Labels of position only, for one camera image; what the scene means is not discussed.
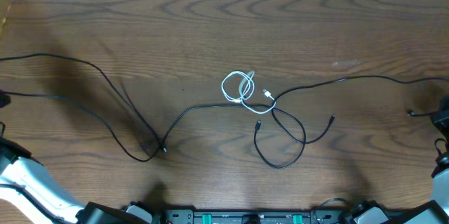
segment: wooden tabletop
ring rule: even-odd
[[[163,135],[197,105],[226,103],[231,71],[255,70],[250,100],[304,84],[359,74],[402,80],[447,76],[449,0],[14,0],[0,56],[47,52],[89,60],[126,90]],[[103,116],[124,145],[145,158],[150,132],[89,66],[51,58],[2,62],[1,89],[73,98]],[[229,92],[236,94],[237,79]],[[217,108],[186,115],[167,139],[168,153],[147,163],[126,156],[96,118],[73,105],[13,97],[1,110],[5,137],[30,150],[80,201],[119,208],[143,200],[154,209],[298,209],[332,197],[375,199],[412,208],[431,194],[440,137],[429,118],[406,110],[438,108],[448,83],[351,80],[296,91],[278,107],[317,137],[300,150],[271,115]],[[281,117],[296,135],[301,130]],[[0,218],[28,223],[10,204]]]

